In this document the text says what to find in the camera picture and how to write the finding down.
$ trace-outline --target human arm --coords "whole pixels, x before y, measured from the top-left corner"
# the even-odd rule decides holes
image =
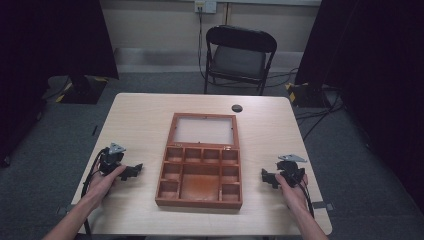
[[[102,176],[100,172],[94,173],[87,194],[78,201],[75,207],[43,239],[74,239],[84,221],[100,205],[115,178],[125,168],[126,166],[119,166],[107,176]]]
[[[283,196],[290,211],[293,213],[296,224],[300,230],[300,234],[305,240],[321,240],[328,239],[321,227],[309,213],[306,207],[305,195],[299,186],[291,188],[286,179],[280,174],[276,174],[275,178],[281,185]],[[308,176],[305,174],[303,177],[305,185],[308,184]]]

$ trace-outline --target forearm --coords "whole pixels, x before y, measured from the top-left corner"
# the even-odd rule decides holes
[[[298,209],[293,213],[303,239],[328,239],[321,227],[306,209]]]
[[[78,230],[94,209],[93,202],[89,196],[82,198],[44,239],[74,239]]]

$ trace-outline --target wooden table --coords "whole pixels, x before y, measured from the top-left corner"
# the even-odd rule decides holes
[[[239,104],[243,111],[231,107]],[[234,114],[242,166],[243,206],[238,210],[159,207],[155,194],[174,112]],[[278,155],[309,160],[289,101],[282,97],[121,93],[115,98],[73,204],[97,153],[117,143],[127,149],[123,164],[144,164],[137,178],[116,181],[102,206],[89,217],[93,234],[242,236],[298,235],[280,190],[262,182],[261,169],[276,172]],[[312,202],[322,201],[310,161],[299,163],[309,179]],[[326,234],[325,208],[315,219]]]

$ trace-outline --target white wall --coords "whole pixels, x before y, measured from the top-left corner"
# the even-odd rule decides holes
[[[316,0],[286,0],[293,1],[301,1],[303,5],[218,2],[216,14],[203,15],[203,42],[209,28],[225,23],[224,14],[228,9],[228,24],[263,30],[274,36],[278,43],[274,62],[287,62],[279,58],[297,54],[298,59],[293,62],[296,65],[319,6]],[[309,5],[313,6],[305,6],[305,2],[312,2]],[[113,48],[187,52],[188,55],[197,52],[200,25],[193,1],[102,0],[101,4]]]

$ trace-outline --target electrical outlet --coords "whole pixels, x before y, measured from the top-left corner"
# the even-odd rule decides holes
[[[216,13],[216,2],[206,1],[204,9],[203,11],[206,13]]]
[[[205,12],[205,1],[194,1],[194,12]]]

